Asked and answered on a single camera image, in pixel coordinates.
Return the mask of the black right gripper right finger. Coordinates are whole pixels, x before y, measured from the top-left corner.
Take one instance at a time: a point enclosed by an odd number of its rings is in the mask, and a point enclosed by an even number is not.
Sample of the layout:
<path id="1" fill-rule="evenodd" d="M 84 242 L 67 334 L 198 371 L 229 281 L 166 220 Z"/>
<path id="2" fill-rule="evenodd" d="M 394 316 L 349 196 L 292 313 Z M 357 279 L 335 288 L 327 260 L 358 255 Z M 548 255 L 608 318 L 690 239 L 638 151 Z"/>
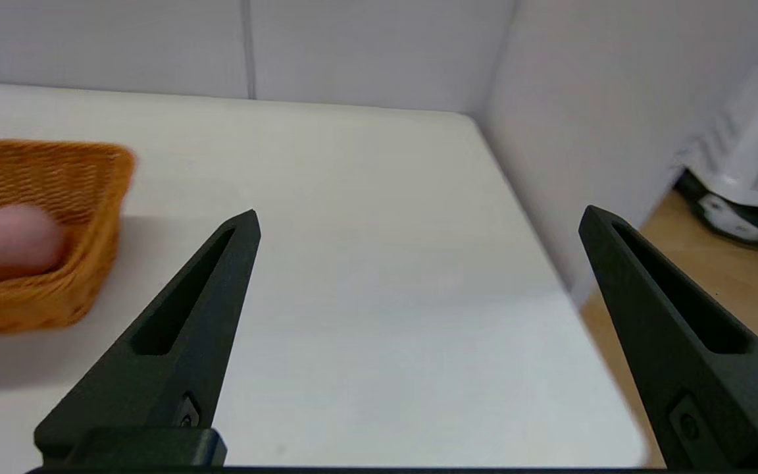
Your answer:
<path id="1" fill-rule="evenodd" d="M 578 228 L 670 470 L 758 470 L 758 337 L 624 219 Z"/>

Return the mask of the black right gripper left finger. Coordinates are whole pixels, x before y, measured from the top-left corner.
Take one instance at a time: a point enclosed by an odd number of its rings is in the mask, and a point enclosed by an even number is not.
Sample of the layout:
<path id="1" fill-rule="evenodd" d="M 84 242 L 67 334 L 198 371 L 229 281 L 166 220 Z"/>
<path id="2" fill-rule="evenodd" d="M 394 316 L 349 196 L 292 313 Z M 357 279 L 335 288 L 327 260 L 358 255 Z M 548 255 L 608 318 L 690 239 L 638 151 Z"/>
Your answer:
<path id="1" fill-rule="evenodd" d="M 213 419 L 259 243 L 253 210 L 202 243 L 36 427 L 44 468 L 224 464 Z"/>

